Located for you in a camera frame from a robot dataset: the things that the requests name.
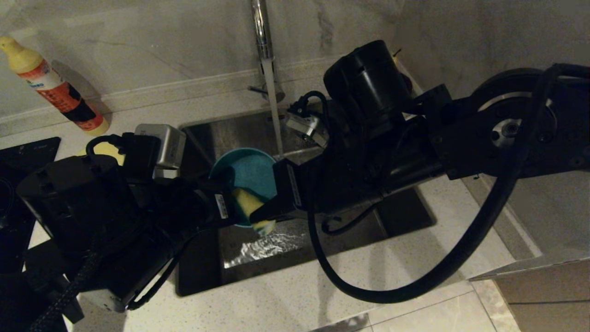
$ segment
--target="white countertop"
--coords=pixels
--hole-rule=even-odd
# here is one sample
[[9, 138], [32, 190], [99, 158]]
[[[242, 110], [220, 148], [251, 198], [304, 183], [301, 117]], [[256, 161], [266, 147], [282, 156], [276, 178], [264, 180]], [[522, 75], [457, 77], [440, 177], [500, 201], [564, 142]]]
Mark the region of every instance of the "white countertop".
[[[283, 84], [302, 95], [321, 87], [320, 77]], [[256, 94], [239, 90], [116, 112], [108, 134], [134, 131], [140, 123], [172, 126], [226, 118], [236, 110], [264, 107]], [[39, 139], [62, 138], [57, 159], [82, 150], [91, 137], [72, 123], [61, 123], [0, 138], [0, 149]], [[403, 286], [429, 271], [455, 245], [471, 223], [478, 204], [461, 181], [445, 176], [421, 184], [419, 190], [437, 224], [414, 233], [343, 252], [330, 258], [348, 282], [370, 289]], [[39, 227], [31, 245], [47, 239]], [[451, 278], [457, 282], [514, 262], [491, 230], [475, 254]], [[86, 331], [300, 331], [352, 317], [378, 306], [338, 291], [316, 261], [250, 278], [180, 298], [168, 281], [144, 307], [125, 314], [110, 313], [81, 299], [86, 318], [70, 330]]]

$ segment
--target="yellow sponge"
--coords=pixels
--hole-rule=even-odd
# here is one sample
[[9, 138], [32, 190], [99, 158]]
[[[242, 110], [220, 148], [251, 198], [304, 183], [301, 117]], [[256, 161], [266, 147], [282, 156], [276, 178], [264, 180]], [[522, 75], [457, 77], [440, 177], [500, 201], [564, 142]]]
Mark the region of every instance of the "yellow sponge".
[[[252, 195], [242, 188], [236, 188], [234, 191], [232, 191], [232, 195], [234, 195], [236, 202], [238, 203], [248, 221], [250, 221], [250, 215], [252, 212], [258, 210], [258, 208], [264, 204], [260, 199], [258, 199], [258, 197]], [[261, 222], [252, 224], [252, 228], [261, 236], [266, 236], [273, 231], [276, 223], [277, 222], [275, 220], [263, 220]]]

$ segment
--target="water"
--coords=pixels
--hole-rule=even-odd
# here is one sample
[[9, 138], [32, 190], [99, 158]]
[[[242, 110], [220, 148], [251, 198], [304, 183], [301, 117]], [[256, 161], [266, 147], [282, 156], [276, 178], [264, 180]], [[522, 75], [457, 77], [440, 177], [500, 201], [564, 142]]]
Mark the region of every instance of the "water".
[[283, 139], [281, 138], [281, 127], [278, 121], [277, 94], [274, 88], [273, 60], [262, 60], [262, 69], [264, 70], [264, 79], [266, 80], [266, 89], [268, 91], [268, 102], [270, 103], [270, 112], [273, 117], [274, 134], [277, 137], [278, 157], [283, 159]]

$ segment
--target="floor tile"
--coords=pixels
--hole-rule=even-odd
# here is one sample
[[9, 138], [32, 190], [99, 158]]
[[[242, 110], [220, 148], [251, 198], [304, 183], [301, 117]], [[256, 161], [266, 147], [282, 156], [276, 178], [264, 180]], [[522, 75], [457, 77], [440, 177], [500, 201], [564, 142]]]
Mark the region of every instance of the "floor tile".
[[375, 325], [471, 291], [473, 291], [473, 288], [468, 281], [460, 281], [446, 287], [437, 288], [413, 300], [386, 304], [383, 307], [371, 310], [369, 312], [369, 319], [371, 320], [371, 324]]
[[475, 292], [373, 325], [373, 332], [495, 332]]
[[520, 332], [514, 316], [492, 280], [474, 281], [471, 285], [476, 290], [497, 332]]
[[367, 314], [362, 314], [332, 325], [320, 327], [312, 332], [372, 332], [371, 330], [365, 331], [367, 327], [371, 328], [370, 325], [369, 316]]

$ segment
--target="chrome faucet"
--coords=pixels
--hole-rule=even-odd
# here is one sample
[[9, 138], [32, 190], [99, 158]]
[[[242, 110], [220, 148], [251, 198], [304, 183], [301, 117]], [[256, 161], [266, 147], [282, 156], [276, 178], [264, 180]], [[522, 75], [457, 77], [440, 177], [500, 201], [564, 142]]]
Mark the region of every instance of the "chrome faucet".
[[[268, 12], [266, 10], [265, 0], [251, 0], [252, 4], [252, 18], [254, 20], [254, 32], [256, 37], [256, 49], [258, 50], [258, 58], [262, 62], [263, 60], [270, 59], [273, 61], [274, 70], [274, 53], [273, 53], [273, 42], [270, 38], [270, 24], [268, 22]], [[260, 65], [262, 74], [264, 75], [264, 69]], [[266, 84], [261, 87], [248, 86], [248, 90], [260, 93], [265, 100], [268, 100], [268, 92]], [[275, 91], [277, 96], [277, 102], [280, 102], [285, 98], [285, 93], [278, 84], [275, 84]]]

